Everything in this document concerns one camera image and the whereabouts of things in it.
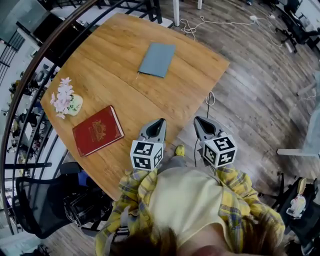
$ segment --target gray notebook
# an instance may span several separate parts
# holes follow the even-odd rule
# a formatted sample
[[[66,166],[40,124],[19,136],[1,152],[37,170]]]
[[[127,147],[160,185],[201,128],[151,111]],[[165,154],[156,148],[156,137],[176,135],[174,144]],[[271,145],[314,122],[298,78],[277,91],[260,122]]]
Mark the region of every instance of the gray notebook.
[[[175,54],[174,44],[153,42],[150,44],[139,72],[164,78]]]

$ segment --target white table leg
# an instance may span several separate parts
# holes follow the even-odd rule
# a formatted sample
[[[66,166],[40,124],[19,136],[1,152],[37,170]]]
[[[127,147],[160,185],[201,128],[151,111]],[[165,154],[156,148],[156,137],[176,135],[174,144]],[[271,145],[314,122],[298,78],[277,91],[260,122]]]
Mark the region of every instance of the white table leg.
[[[316,82],[313,82],[312,84],[308,85],[307,87],[305,88],[302,88],[301,90],[299,90],[296,94],[298,96],[301,96],[302,94],[305,94],[306,92],[312,90],[314,87],[316,87],[317,83]]]
[[[202,1],[203,1],[203,0],[198,0],[198,9],[199,9],[199,10],[201,10],[201,8],[202,8]]]
[[[318,157],[318,158],[320,157],[320,155],[316,153],[302,152],[302,149],[278,149],[276,153],[278,155],[286,155],[286,156]]]
[[[180,14],[179,14],[179,0],[173,0],[173,17],[174,25],[179,27],[180,25]]]

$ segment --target plaid shirt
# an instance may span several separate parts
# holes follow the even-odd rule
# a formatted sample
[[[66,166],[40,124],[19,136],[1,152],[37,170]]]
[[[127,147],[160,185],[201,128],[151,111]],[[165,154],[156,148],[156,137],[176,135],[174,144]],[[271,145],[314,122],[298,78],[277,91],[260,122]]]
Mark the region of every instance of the plaid shirt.
[[[267,215],[269,220],[273,220],[269,224],[274,226],[278,240],[281,241],[285,230],[282,218],[276,211],[259,201],[258,193],[252,188],[249,176],[231,166],[218,169],[216,175],[223,186],[218,215],[228,227],[233,251],[241,253],[243,249],[244,225],[246,225],[242,222],[243,216],[252,216],[258,220]],[[140,229],[152,226],[153,220],[148,205],[156,184],[156,169],[151,172],[146,170],[125,172],[119,184],[122,195],[114,202],[105,227],[96,236],[97,256],[104,255],[107,237],[121,226],[120,215],[127,206],[130,206],[128,228],[131,235]]]

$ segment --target hair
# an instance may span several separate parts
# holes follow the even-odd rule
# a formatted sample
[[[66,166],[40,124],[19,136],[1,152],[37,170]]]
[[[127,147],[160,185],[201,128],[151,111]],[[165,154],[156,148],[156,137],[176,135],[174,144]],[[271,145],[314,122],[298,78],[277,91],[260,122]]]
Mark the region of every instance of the hair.
[[[242,219],[244,226],[244,241],[242,254],[261,256],[283,256],[285,250],[279,245],[273,220],[263,217],[255,222],[249,217]],[[151,234],[156,230],[156,239]],[[159,231],[156,227],[139,230],[126,240],[117,242],[112,246],[112,256],[127,256],[139,254],[140,256],[176,256],[177,238],[171,228]]]

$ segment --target red book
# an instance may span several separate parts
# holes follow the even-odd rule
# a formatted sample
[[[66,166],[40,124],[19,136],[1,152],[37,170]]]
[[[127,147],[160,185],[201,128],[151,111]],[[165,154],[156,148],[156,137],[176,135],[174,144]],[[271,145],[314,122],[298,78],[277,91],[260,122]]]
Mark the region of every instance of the red book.
[[[73,136],[80,156],[88,156],[125,135],[115,109],[107,106],[74,127]]]

